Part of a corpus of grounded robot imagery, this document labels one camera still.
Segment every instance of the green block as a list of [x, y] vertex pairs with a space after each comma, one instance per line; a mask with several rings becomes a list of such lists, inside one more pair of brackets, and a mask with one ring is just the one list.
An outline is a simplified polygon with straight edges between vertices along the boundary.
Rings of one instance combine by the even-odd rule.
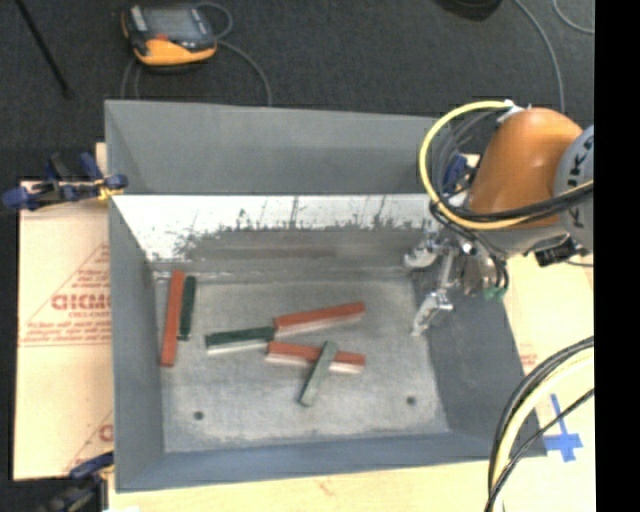
[[214, 332], [205, 336], [207, 348], [226, 343], [251, 340], [272, 340], [275, 334], [273, 327], [255, 327], [253, 329], [243, 329], [240, 331]]
[[193, 306], [196, 298], [196, 278], [187, 276], [184, 280], [182, 291], [182, 309], [180, 310], [180, 329], [178, 331], [179, 340], [188, 340], [191, 335], [191, 317], [193, 316]]

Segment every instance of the wire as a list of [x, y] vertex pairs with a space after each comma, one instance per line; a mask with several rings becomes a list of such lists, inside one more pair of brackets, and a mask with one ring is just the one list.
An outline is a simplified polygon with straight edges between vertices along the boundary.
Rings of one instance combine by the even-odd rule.
[[549, 56], [551, 57], [551, 63], [553, 65], [553, 71], [556, 75], [556, 80], [558, 82], [558, 94], [560, 99], [560, 112], [564, 112], [564, 83], [562, 81], [562, 75], [560, 73], [560, 66], [558, 65], [558, 59], [556, 58], [556, 52], [551, 45], [551, 41], [547, 37], [547, 33], [542, 28], [542, 25], [538, 22], [538, 20], [529, 12], [529, 10], [520, 2], [520, 0], [513, 0], [513, 2], [520, 8], [522, 12], [529, 18], [533, 26], [536, 28], [542, 40], [544, 41], [545, 46], [547, 47], [547, 51], [549, 52]]
[[514, 390], [509, 398], [502, 417], [498, 421], [496, 427], [496, 434], [494, 436], [494, 445], [490, 456], [489, 463], [489, 489], [492, 486], [492, 475], [495, 473], [495, 458], [498, 450], [498, 445], [504, 435], [504, 431], [511, 421], [514, 411], [518, 405], [531, 393], [536, 386], [539, 386], [545, 378], [547, 378], [555, 369], [557, 369], [564, 362], [579, 354], [580, 352], [592, 348], [595, 345], [594, 337], [590, 336], [584, 340], [581, 340], [573, 345], [565, 347], [564, 349], [552, 354], [542, 363], [538, 364], [529, 374], [522, 380], [519, 386]]
[[508, 463], [511, 448], [521, 426], [539, 402], [540, 397], [561, 380], [592, 363], [593, 353], [581, 355], [579, 359], [571, 359], [593, 347], [594, 339], [590, 337], [552, 355], [536, 367], [514, 392], [496, 430], [489, 462], [490, 493]]
[[507, 482], [507, 479], [509, 478], [509, 476], [511, 476], [516, 465], [518, 464], [518, 462], [520, 462], [520, 460], [522, 460], [522, 458], [524, 457], [526, 452], [531, 448], [531, 446], [533, 446], [533, 444], [538, 439], [540, 439], [545, 434], [545, 432], [547, 432], [551, 427], [553, 427], [556, 423], [558, 423], [564, 417], [571, 414], [578, 407], [583, 405], [587, 400], [589, 400], [592, 396], [594, 396], [594, 394], [595, 394], [595, 389], [591, 388], [589, 391], [587, 391], [580, 398], [575, 400], [570, 406], [568, 406], [566, 409], [560, 412], [560, 414], [558, 414], [553, 420], [551, 420], [544, 427], [539, 429], [533, 436], [531, 436], [529, 439], [527, 439], [523, 443], [523, 445], [514, 454], [509, 464], [507, 464], [504, 467], [502, 473], [500, 474], [500, 477], [496, 480], [495, 485], [491, 489], [491, 492], [489, 493], [489, 499], [487, 500], [487, 503], [484, 508], [485, 512], [491, 512], [493, 510], [496, 502], [498, 501], [500, 492], [502, 491], [502, 488]]
[[460, 208], [450, 207], [443, 201], [437, 190], [438, 185], [434, 185], [431, 180], [431, 172], [427, 168], [426, 160], [430, 146], [437, 133], [454, 118], [468, 114], [476, 110], [506, 110], [513, 108], [510, 101], [479, 101], [458, 107], [445, 114], [433, 124], [427, 132], [418, 155], [418, 166], [420, 177], [425, 190], [433, 201], [436, 202], [438, 210], [450, 221], [464, 228], [472, 230], [498, 230], [532, 222], [540, 218], [548, 217], [561, 210], [569, 208], [575, 202], [581, 201], [588, 194], [593, 192], [593, 180], [589, 180], [571, 190], [567, 190], [556, 197], [529, 205], [522, 209], [515, 209], [507, 212], [498, 212], [493, 215], [474, 214], [462, 211]]
[[231, 43], [228, 43], [226, 41], [218, 41], [218, 44], [220, 44], [220, 46], [224, 46], [225, 48], [228, 48], [229, 50], [237, 53], [238, 55], [240, 55], [240, 57], [244, 58], [249, 64], [251, 64], [251, 66], [253, 66], [253, 69], [255, 69], [256, 73], [258, 73], [258, 75], [260, 76], [260, 79], [262, 80], [262, 83], [264, 85], [264, 89], [267, 93], [267, 106], [268, 107], [273, 106], [273, 94], [271, 92], [271, 86], [269, 85], [269, 80], [267, 80], [267, 77], [264, 71], [260, 66], [258, 66], [256, 61], [254, 61], [248, 54], [243, 52], [240, 48], [232, 45]]
[[500, 444], [498, 445], [498, 451], [496, 452], [495, 459], [496, 464], [493, 475], [494, 484], [498, 472], [502, 470], [501, 468], [504, 467], [509, 459], [511, 447], [513, 446], [513, 442], [515, 441], [522, 424], [524, 423], [527, 416], [529, 416], [531, 411], [533, 411], [534, 407], [539, 402], [540, 397], [546, 394], [549, 389], [556, 386], [560, 381], [564, 380], [576, 371], [581, 370], [583, 367], [589, 365], [590, 363], [593, 363], [593, 354], [572, 362], [569, 364], [569, 366], [559, 367], [558, 369], [554, 370], [554, 372], [548, 378], [543, 380], [542, 383], [537, 386], [522, 401], [522, 404], [515, 411], [511, 420], [509, 421], [509, 424], [506, 426]]
[[571, 21], [561, 10], [560, 7], [558, 7], [558, 0], [551, 0], [551, 5], [553, 5], [553, 10], [556, 12], [556, 14], [558, 15], [558, 17], [567, 25], [569, 25], [571, 28], [574, 28], [576, 30], [578, 30], [579, 32], [584, 32], [585, 34], [595, 34], [596, 31], [593, 28], [588, 28], [588, 27], [583, 27], [581, 25], [578, 25], [577, 23], [574, 23], [573, 21]]

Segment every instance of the orange device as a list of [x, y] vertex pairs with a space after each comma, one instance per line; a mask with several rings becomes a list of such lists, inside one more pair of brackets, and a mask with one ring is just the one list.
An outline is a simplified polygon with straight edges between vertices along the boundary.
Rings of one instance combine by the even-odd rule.
[[211, 25], [193, 5], [136, 4], [122, 11], [121, 22], [137, 59], [156, 69], [202, 63], [217, 50]]

